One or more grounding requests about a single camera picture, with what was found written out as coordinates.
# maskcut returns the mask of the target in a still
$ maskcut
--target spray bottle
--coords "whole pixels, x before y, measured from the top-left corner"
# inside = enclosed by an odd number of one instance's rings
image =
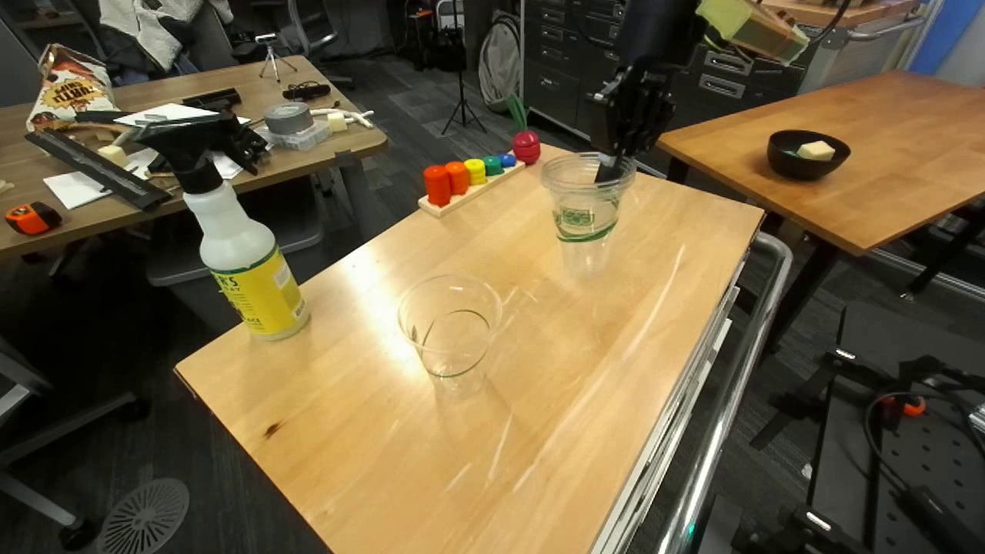
[[[311,313],[274,232],[247,216],[210,156],[210,151],[223,151],[256,171],[261,139],[234,120],[204,118],[145,126],[138,141],[176,171],[183,206],[204,228],[199,259],[242,323],[261,337],[298,332]]]

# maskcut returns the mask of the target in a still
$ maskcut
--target glass cup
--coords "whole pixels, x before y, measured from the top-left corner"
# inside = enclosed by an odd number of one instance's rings
[[[425,369],[452,379],[486,357],[501,323],[501,298],[483,279],[436,273],[401,294],[398,323]]]
[[[569,151],[543,165],[543,181],[555,197],[561,242],[606,237],[618,221],[618,197],[631,183],[638,163],[618,163],[599,151]]]

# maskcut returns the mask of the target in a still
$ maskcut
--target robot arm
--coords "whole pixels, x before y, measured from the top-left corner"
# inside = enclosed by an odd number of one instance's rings
[[[591,145],[616,165],[671,122],[671,80],[705,34],[697,0],[627,0],[616,40],[618,71],[591,95]]]

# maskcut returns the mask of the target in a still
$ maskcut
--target black bowl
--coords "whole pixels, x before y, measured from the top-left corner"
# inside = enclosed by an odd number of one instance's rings
[[[828,141],[833,146],[833,156],[831,161],[797,156],[797,146],[805,141]],[[771,132],[770,146],[766,146],[770,169],[790,178],[790,181],[814,181],[814,178],[833,171],[849,155],[853,155],[849,145],[842,145],[833,135],[812,132],[812,128]]]

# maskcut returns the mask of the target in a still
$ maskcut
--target bottle label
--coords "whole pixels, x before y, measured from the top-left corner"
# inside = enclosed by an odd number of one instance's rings
[[[308,323],[308,305],[280,249],[239,271],[213,271],[213,276],[242,323],[264,337],[290,336]]]

